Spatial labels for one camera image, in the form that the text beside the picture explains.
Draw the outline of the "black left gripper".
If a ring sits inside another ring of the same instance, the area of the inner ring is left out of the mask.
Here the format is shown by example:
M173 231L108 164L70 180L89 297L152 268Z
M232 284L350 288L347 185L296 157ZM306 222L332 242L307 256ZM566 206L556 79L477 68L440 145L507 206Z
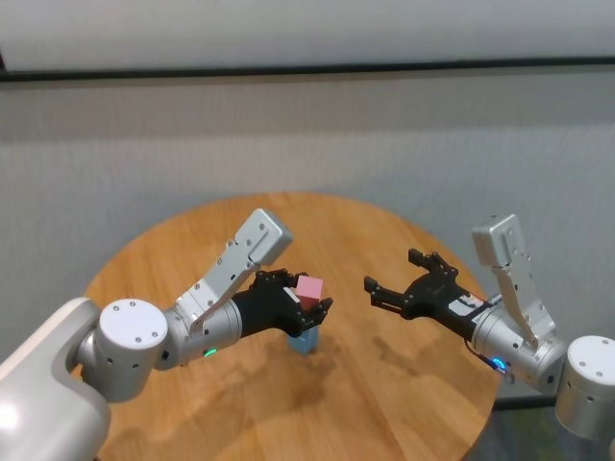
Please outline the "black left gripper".
M301 313L300 302L288 292L297 286L298 276L286 269L258 271L245 291L234 294L234 304L241 320L241 335L250 336L270 328L289 336L318 327L333 304L326 298Z

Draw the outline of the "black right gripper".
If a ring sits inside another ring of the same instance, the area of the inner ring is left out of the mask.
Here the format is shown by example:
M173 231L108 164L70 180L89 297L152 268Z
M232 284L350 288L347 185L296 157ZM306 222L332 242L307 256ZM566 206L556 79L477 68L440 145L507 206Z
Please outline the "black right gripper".
M405 320L431 318L463 339L471 339L478 316L489 306L487 301L460 287L455 280L456 268L438 252L423 254L411 248L408 261L431 275L423 275L414 281L405 294L384 288L366 276L363 287L370 296L370 304L401 315ZM433 275L452 279L437 279Z

